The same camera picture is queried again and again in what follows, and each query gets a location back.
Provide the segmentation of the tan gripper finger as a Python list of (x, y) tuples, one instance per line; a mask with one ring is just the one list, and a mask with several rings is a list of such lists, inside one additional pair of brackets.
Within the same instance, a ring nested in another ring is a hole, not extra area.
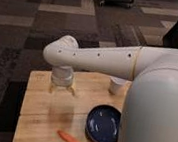
[(55, 86), (55, 84), (51, 84), (50, 85), (50, 87), (49, 87), (49, 93), (53, 93), (54, 92), (54, 90), (56, 90), (56, 86)]
[(76, 96), (75, 89), (76, 89), (76, 88), (75, 88), (74, 86), (70, 86), (70, 87), (67, 88), (67, 90), (68, 90), (69, 92), (71, 92), (74, 97)]

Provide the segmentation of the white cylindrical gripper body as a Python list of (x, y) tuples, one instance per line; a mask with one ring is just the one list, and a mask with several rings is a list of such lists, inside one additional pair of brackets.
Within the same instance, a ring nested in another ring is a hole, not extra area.
[(56, 86), (70, 86), (73, 83), (73, 76), (73, 68), (70, 66), (52, 68), (51, 79)]

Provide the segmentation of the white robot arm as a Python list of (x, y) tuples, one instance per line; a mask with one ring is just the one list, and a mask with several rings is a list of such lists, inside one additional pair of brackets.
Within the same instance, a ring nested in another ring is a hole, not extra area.
[(48, 44), (53, 67), (70, 66), (131, 83), (122, 110), (118, 142), (178, 142), (178, 49), (149, 46), (78, 48), (71, 36)]

